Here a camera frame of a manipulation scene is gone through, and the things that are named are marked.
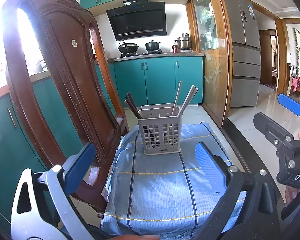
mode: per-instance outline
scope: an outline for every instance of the white chopsticks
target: white chopsticks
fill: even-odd
[[[180,82],[179,82],[179,87],[178,87],[178,91],[177,91],[176,101],[174,102],[174,106],[173,106],[173,110],[172,110],[171,116],[174,116],[174,112],[177,109],[177,103],[178,103],[179,96],[180,96],[181,85],[182,85],[182,80],[180,80]]]
[[[194,95],[197,93],[198,88],[195,87],[194,85],[191,86],[188,95],[186,96],[185,101],[183,102],[183,105],[181,107],[180,112],[178,113],[178,115],[182,115],[184,110],[186,109],[186,107],[189,105],[189,103],[191,102],[192,98],[194,97]]]

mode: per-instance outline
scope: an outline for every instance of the chopsticks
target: chopsticks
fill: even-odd
[[[182,80],[180,80],[180,82],[179,82],[179,87],[178,87],[178,91],[177,91],[177,95],[176,95],[176,101],[174,102],[171,116],[174,116],[174,112],[177,109],[177,103],[178,103],[179,96],[180,96],[181,85],[182,85]]]
[[[186,107],[189,105],[190,101],[192,100],[192,98],[194,97],[194,95],[197,93],[198,88],[195,87],[194,85],[191,86],[188,95],[186,96],[185,101],[183,102],[183,105],[180,109],[180,112],[178,113],[178,115],[182,115],[184,110],[186,109]]]
[[[137,119],[142,119],[141,115],[138,112],[138,109],[136,107],[136,104],[133,101],[132,95],[128,92],[127,96],[124,97],[126,100],[124,103],[127,105],[127,107],[131,110],[131,112],[135,115]]]

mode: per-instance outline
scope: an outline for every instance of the black range hood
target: black range hood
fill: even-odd
[[[167,35],[164,2],[132,3],[106,12],[117,41]]]

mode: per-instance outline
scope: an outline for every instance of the refrigerator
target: refrigerator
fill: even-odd
[[[252,4],[225,0],[233,47],[233,82],[230,107],[256,106],[259,93],[260,37]]]

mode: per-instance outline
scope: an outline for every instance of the black pot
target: black pot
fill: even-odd
[[[146,50],[147,51],[154,51],[159,49],[159,43],[160,42],[155,42],[155,41],[150,41],[148,43],[145,43]]]
[[[119,46],[118,50],[125,54],[125,53],[133,53],[138,50],[139,46],[135,43],[123,43],[122,45]]]

